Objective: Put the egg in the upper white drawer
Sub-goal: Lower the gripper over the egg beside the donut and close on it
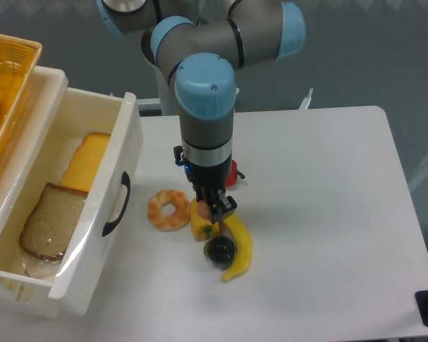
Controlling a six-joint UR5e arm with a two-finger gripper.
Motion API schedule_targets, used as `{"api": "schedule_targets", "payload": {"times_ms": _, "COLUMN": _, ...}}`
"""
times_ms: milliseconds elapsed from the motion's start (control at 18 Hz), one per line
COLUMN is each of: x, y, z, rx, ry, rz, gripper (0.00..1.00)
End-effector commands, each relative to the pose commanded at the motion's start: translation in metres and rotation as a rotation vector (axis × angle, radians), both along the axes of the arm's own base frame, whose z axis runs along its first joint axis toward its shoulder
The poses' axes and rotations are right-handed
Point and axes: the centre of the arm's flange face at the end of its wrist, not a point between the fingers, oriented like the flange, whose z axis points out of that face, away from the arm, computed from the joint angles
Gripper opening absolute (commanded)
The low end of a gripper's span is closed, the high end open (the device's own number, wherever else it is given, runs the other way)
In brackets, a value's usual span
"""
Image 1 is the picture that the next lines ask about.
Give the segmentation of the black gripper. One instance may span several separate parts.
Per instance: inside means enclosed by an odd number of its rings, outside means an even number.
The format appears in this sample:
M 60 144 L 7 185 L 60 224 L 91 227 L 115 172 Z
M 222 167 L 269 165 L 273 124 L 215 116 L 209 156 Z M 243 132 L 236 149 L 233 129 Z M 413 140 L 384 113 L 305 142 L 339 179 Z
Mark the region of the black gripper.
M 210 221 L 220 223 L 230 217 L 238 205 L 232 196 L 225 193 L 225 181 L 230 170 L 232 155 L 213 166 L 200 166 L 188 159 L 188 148 L 183 145 L 174 147 L 177 166 L 183 166 L 188 181 L 195 191 L 197 202 L 210 205 Z

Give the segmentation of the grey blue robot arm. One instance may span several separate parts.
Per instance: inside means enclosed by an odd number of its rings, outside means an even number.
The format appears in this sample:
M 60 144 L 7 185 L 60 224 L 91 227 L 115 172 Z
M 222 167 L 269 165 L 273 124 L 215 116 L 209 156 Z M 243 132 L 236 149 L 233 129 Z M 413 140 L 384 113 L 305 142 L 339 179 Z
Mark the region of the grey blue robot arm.
M 198 1 L 99 1 L 114 33 L 148 29 L 151 63 L 160 70 L 180 118 L 182 143 L 175 162 L 185 168 L 209 219 L 221 222 L 236 209 L 226 195 L 237 96 L 235 71 L 279 60 L 304 45 L 301 9 L 289 1 L 225 1 L 224 20 L 203 24 Z

